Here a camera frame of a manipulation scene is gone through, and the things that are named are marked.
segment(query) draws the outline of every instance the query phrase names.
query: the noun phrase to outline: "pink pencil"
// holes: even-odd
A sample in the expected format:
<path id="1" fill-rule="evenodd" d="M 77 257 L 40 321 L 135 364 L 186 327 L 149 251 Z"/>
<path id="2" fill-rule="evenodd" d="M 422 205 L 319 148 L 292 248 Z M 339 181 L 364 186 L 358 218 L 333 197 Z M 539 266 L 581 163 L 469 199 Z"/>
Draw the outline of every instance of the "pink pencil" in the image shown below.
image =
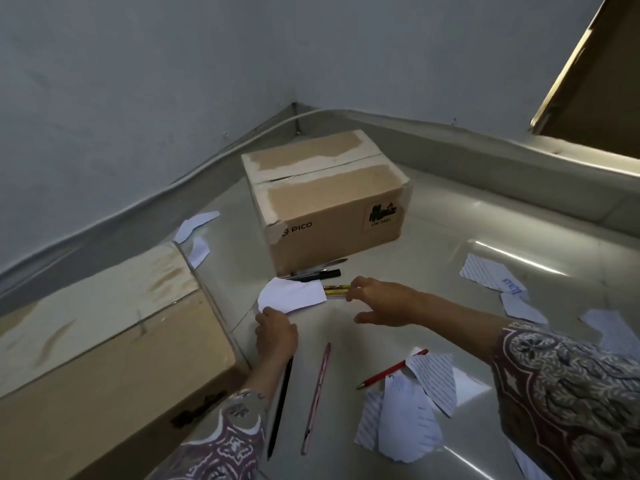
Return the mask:
<path id="1" fill-rule="evenodd" d="M 318 382 L 316 384 L 316 391 L 314 393 L 314 400 L 311 402 L 311 411 L 309 411 L 309 419 L 307 421 L 307 428 L 305 429 L 305 439 L 302 440 L 302 450 L 300 453 L 307 454 L 309 448 L 309 436 L 311 430 L 314 428 L 314 421 L 316 420 L 316 411 L 318 409 L 318 402 L 320 401 L 320 389 L 322 389 L 322 383 L 324 381 L 324 372 L 326 371 L 326 364 L 329 362 L 329 354 L 331 354 L 331 342 L 327 343 L 324 348 L 324 356 L 322 357 L 322 365 L 320 366 L 320 374 L 318 374 Z"/>

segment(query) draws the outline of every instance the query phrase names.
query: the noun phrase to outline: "left hand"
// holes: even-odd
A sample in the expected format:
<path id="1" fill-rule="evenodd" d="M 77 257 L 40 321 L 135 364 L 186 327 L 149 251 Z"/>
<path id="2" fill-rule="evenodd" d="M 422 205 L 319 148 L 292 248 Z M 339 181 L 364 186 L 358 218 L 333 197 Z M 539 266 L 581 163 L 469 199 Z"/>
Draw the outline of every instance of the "left hand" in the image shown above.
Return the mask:
<path id="1" fill-rule="evenodd" d="M 260 358 L 286 363 L 298 348 L 298 326 L 277 310 L 265 307 L 255 316 L 259 326 L 255 329 Z"/>

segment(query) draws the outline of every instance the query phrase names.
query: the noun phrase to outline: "red pencil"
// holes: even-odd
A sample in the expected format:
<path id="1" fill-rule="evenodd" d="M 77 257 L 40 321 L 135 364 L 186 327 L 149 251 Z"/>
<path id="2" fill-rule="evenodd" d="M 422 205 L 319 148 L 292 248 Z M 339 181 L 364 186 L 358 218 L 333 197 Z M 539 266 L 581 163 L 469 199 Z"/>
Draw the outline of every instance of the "red pencil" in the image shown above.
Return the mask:
<path id="1" fill-rule="evenodd" d="M 329 354 L 331 353 L 331 342 L 327 343 L 324 348 L 324 356 L 322 357 L 322 365 L 320 366 L 320 373 L 318 374 L 318 381 L 316 383 L 316 391 L 314 393 L 313 401 L 311 401 L 311 410 L 309 411 L 309 419 L 307 421 L 307 427 L 305 428 L 305 439 L 302 440 L 302 448 L 300 453 L 307 454 L 309 448 L 309 435 L 314 428 L 314 421 L 316 420 L 316 411 L 318 409 L 318 402 L 320 401 L 320 391 L 322 389 L 322 383 L 324 382 L 324 373 L 326 371 L 326 364 L 329 362 Z"/>
<path id="2" fill-rule="evenodd" d="M 414 355 L 425 355 L 428 352 L 429 351 L 427 349 L 424 349 L 424 350 L 421 350 L 420 352 L 418 352 L 417 354 L 414 354 Z M 378 381 L 381 381 L 382 379 L 387 377 L 389 374 L 393 374 L 395 371 L 399 371 L 405 365 L 406 365 L 406 361 L 405 360 L 403 360 L 402 362 L 398 362 L 397 364 L 392 365 L 391 367 L 389 367 L 386 371 L 382 371 L 379 374 L 376 374 L 375 376 L 370 377 L 369 379 L 364 381 L 362 384 L 360 384 L 358 387 L 356 387 L 356 389 L 364 389 L 365 387 L 369 387 L 370 385 L 375 384 Z"/>

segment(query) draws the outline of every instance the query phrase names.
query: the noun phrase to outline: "hand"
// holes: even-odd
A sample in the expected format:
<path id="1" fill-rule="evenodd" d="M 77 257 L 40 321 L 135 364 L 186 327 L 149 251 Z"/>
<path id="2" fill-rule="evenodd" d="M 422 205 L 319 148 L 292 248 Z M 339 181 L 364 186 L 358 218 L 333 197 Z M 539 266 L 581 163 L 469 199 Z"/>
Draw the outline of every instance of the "hand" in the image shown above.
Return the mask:
<path id="1" fill-rule="evenodd" d="M 400 283 L 358 276 L 351 282 L 346 299 L 359 299 L 372 310 L 357 314 L 353 319 L 356 323 L 404 326 L 415 323 L 416 316 L 425 307 L 425 297 L 424 293 Z"/>
<path id="2" fill-rule="evenodd" d="M 270 307 L 255 316 L 259 326 L 255 329 L 256 345 L 263 360 L 285 364 L 298 348 L 298 327 L 287 316 Z"/>

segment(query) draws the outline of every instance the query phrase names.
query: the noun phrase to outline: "pencil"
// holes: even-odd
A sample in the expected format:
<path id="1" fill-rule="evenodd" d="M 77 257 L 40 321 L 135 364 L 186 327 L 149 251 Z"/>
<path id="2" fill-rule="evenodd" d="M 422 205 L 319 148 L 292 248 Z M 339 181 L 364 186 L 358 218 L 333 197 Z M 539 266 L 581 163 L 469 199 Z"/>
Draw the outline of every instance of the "pencil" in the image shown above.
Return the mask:
<path id="1" fill-rule="evenodd" d="M 300 453 L 303 455 L 307 454 L 309 448 L 309 437 L 311 436 L 311 431 L 314 428 L 314 421 L 316 420 L 316 411 L 318 409 L 318 402 L 320 401 L 320 390 L 322 389 L 322 383 L 324 382 L 324 373 L 326 371 L 326 364 L 329 362 L 329 354 L 331 354 L 331 342 L 327 343 L 324 348 L 324 356 L 322 357 L 322 365 L 320 366 L 320 373 L 318 374 L 316 391 L 314 393 L 314 399 L 311 402 L 309 419 L 307 421 L 307 427 L 305 428 L 305 439 L 302 440 L 302 449 L 300 450 Z"/>
<path id="2" fill-rule="evenodd" d="M 273 449 L 276 446 L 278 437 L 278 428 L 280 427 L 280 419 L 282 418 L 282 409 L 284 408 L 284 400 L 287 396 L 287 386 L 289 386 L 289 377 L 291 377 L 291 366 L 293 365 L 293 357 L 287 362 L 287 368 L 284 370 L 284 378 L 282 379 L 282 390 L 278 398 L 278 408 L 276 409 L 276 417 L 273 420 L 273 428 L 271 429 L 271 437 L 269 438 L 269 448 L 267 450 L 267 461 L 271 459 Z"/>
<path id="3" fill-rule="evenodd" d="M 414 354 L 414 355 L 426 355 L 428 352 L 429 351 L 427 349 L 424 349 L 424 350 L 421 350 L 420 352 L 418 352 L 417 354 Z M 356 389 L 364 389 L 365 387 L 369 387 L 370 385 L 375 384 L 378 381 L 381 381 L 382 379 L 387 377 L 389 374 L 393 374 L 395 371 L 399 371 L 405 365 L 406 365 L 406 361 L 405 360 L 403 360 L 402 362 L 398 362 L 397 364 L 392 365 L 391 367 L 389 367 L 386 371 L 382 371 L 379 374 L 376 374 L 375 376 L 370 377 L 369 379 L 366 379 L 359 386 L 357 386 Z"/>

